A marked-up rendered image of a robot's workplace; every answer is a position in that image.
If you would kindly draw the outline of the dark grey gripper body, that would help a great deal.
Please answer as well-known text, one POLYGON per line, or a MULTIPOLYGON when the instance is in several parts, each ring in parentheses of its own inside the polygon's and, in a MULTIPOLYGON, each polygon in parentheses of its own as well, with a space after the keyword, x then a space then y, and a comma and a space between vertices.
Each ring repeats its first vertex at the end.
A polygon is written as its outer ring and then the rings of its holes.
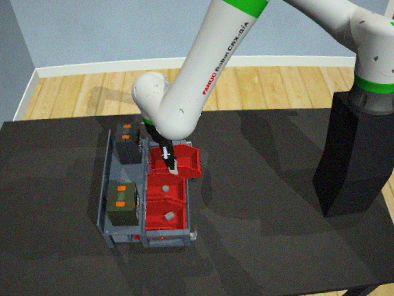
POLYGON ((170 150, 170 146, 169 146, 169 142, 171 142, 172 140, 168 140, 164 137, 154 137, 151 136, 153 141, 160 144, 161 145, 161 149, 162 151, 164 151, 163 147, 166 147, 166 150, 169 151, 170 150))

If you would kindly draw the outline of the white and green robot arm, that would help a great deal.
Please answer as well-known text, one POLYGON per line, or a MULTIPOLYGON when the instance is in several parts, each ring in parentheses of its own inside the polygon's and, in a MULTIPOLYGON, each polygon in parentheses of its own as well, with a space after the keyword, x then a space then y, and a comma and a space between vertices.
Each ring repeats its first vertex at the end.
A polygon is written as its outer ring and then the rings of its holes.
MULTIPOLYGON (((136 78, 132 97, 148 134, 172 141, 192 134, 220 74, 269 1, 211 0, 173 83, 155 71, 136 78)), ((394 20, 348 0, 283 1, 356 53, 347 103, 371 115, 393 113, 394 20)))

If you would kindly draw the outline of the dark grey metal shelf rack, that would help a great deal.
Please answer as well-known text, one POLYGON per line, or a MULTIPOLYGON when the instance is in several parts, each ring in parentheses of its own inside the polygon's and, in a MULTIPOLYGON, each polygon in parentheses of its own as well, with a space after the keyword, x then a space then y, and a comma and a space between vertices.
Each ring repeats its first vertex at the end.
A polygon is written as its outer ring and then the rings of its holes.
POLYGON ((185 179, 186 229, 150 230, 150 231, 146 231, 145 229, 147 173, 150 173, 150 148, 159 147, 159 144, 156 142, 149 142, 148 137, 147 137, 147 141, 146 139, 142 139, 142 144, 143 144, 142 164, 121 165, 116 150, 115 141, 112 136, 112 132, 111 130, 109 130, 102 185, 101 185, 97 227, 100 230, 109 248, 115 248, 115 243, 122 243, 122 242, 142 242, 144 248, 191 246, 190 240, 196 240, 196 233, 190 233, 188 179, 185 179), (145 160, 145 153, 146 153, 146 160, 145 160), (139 226, 113 226, 108 216, 107 202, 108 202, 109 183, 121 183, 121 182, 136 183, 138 194, 140 197, 139 226), (142 231, 142 226, 143 226, 143 231, 142 231), (115 235, 119 235, 119 236, 115 236, 115 235), (139 235, 140 239, 135 239, 134 235, 139 235), (171 238, 171 237, 184 237, 184 238, 171 238), (148 238, 163 238, 163 239, 154 240, 148 238), (147 242, 147 240, 149 243, 147 242))

